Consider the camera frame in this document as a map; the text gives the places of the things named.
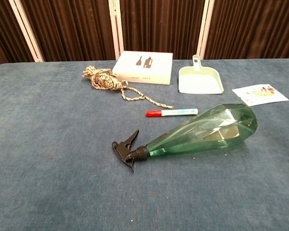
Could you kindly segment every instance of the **table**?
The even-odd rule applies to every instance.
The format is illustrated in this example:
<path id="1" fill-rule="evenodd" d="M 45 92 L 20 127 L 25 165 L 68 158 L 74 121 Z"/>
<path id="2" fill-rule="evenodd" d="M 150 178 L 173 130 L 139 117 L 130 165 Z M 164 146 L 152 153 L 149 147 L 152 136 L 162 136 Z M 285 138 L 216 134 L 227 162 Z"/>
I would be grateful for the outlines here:
<path id="1" fill-rule="evenodd" d="M 235 148 L 124 166 L 112 150 L 137 129 L 144 145 L 191 116 L 146 118 L 159 109 L 96 90 L 88 65 L 115 61 L 0 65 L 1 230 L 288 230 L 289 101 L 253 106 L 254 135 Z M 269 83 L 289 98 L 289 59 L 204 60 L 222 95 L 178 93 L 171 84 L 130 83 L 160 103 L 204 112 L 242 103 L 231 89 Z"/>

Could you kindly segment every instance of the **marker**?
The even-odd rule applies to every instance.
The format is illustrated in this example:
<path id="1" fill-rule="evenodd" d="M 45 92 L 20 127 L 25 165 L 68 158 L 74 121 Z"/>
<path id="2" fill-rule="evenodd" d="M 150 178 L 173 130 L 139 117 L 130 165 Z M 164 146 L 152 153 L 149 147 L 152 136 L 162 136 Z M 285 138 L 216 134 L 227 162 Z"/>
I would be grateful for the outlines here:
<path id="1" fill-rule="evenodd" d="M 197 115 L 198 109 L 178 109 L 178 110 L 156 110 L 147 111 L 146 117 L 160 117 L 160 116 L 185 116 L 185 115 Z"/>

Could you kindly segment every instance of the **rope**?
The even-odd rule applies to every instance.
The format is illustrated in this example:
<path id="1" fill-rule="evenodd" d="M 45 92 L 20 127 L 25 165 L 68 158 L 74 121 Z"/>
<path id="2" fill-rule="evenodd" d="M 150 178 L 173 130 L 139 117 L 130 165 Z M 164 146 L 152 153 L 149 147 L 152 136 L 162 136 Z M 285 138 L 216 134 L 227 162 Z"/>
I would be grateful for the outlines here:
<path id="1" fill-rule="evenodd" d="M 119 81 L 117 76 L 112 73 L 111 69 L 96 69 L 94 66 L 88 66 L 85 71 L 83 71 L 84 78 L 91 80 L 92 86 L 98 90 L 119 90 L 121 91 L 122 98 L 127 101 L 136 101 L 136 100 L 148 100 L 149 102 L 155 104 L 159 107 L 174 109 L 173 106 L 168 106 L 166 104 L 158 103 L 146 95 L 142 94 L 139 90 L 129 86 L 129 83 L 126 80 Z M 124 94 L 124 90 L 132 90 L 139 94 L 139 97 L 129 98 Z"/>

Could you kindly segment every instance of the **dustpan handle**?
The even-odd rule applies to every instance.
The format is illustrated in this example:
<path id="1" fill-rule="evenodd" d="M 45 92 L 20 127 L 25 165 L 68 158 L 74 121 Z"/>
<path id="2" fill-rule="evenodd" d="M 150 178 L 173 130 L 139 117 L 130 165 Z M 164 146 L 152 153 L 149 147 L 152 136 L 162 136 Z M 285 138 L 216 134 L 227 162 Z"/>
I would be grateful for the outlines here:
<path id="1" fill-rule="evenodd" d="M 193 55 L 193 64 L 194 64 L 194 70 L 200 71 L 201 70 L 201 62 L 200 62 L 200 56 L 199 55 Z"/>

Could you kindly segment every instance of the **red marker cap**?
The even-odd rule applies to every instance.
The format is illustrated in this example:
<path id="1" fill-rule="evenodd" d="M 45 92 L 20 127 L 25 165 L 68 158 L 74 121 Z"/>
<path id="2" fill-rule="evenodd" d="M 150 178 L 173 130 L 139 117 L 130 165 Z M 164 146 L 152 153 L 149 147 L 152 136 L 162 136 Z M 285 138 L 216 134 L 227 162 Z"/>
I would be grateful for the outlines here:
<path id="1" fill-rule="evenodd" d="M 160 117 L 162 116 L 162 111 L 161 110 L 156 110 L 156 111 L 147 111 L 145 113 L 146 117 Z"/>

